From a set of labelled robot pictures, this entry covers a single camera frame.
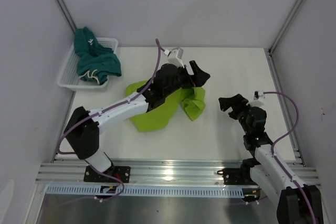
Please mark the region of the lime green shorts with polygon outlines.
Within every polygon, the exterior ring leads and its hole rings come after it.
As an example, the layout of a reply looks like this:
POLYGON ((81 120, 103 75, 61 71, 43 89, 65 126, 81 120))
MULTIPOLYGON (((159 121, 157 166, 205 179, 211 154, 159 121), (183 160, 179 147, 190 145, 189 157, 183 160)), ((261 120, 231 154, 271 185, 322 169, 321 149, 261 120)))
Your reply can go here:
POLYGON ((191 121, 201 116, 206 108, 206 91, 202 87, 182 89, 173 92, 166 99, 163 105, 145 113, 130 118, 130 121, 139 132, 153 132, 165 128, 178 107, 191 121))

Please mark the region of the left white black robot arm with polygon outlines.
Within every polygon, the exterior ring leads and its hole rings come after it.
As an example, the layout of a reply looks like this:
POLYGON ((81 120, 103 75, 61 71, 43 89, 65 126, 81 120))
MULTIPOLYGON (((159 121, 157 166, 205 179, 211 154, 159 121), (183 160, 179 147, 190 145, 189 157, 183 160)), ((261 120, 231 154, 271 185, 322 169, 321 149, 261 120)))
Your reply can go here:
POLYGON ((100 134, 115 123, 158 108, 179 89, 202 87, 210 74, 201 70, 194 60, 190 66, 192 74, 185 66, 166 63, 155 69, 145 85, 119 102, 93 110, 83 106, 76 108, 64 131, 73 153, 90 165, 102 182, 110 181, 114 176, 113 163, 100 149, 100 134))

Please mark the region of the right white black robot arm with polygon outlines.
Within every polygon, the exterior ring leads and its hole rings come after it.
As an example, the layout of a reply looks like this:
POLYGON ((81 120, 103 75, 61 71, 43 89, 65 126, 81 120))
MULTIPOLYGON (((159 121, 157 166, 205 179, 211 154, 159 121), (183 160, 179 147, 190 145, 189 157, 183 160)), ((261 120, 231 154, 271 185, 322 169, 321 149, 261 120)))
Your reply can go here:
POLYGON ((276 207, 278 223, 323 223, 322 199, 316 185, 304 182, 276 152, 265 130, 267 112, 241 94, 219 98, 220 110, 244 131, 244 147, 252 155, 239 168, 217 171, 225 185, 257 185, 276 207))

